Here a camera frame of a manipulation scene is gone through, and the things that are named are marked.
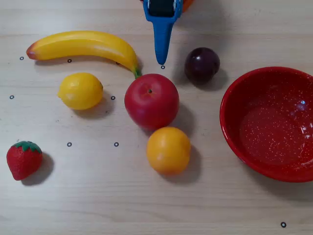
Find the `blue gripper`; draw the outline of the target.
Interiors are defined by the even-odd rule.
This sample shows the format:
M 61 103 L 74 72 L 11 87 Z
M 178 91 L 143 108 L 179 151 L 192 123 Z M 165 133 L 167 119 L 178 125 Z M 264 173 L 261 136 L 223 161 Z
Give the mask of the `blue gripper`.
M 182 0 L 144 0 L 146 20 L 153 23 L 156 60 L 164 65 L 167 60 L 173 24 L 181 16 Z

